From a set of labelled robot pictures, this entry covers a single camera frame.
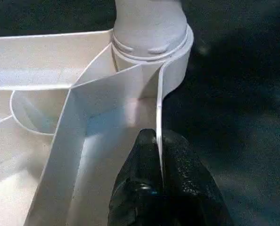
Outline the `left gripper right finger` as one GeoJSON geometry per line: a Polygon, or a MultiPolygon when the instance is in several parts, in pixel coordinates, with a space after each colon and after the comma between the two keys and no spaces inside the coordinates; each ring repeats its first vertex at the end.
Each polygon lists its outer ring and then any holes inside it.
{"type": "Polygon", "coordinates": [[[222,194],[188,140],[163,131],[163,164],[168,213],[175,226],[228,226],[222,194]]]}

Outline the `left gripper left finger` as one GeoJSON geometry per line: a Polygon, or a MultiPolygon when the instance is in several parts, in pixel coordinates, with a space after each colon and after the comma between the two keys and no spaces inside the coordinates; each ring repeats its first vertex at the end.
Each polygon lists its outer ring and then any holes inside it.
{"type": "Polygon", "coordinates": [[[142,129],[121,167],[109,202],[110,226],[162,224],[163,182],[153,129],[142,129]]]}

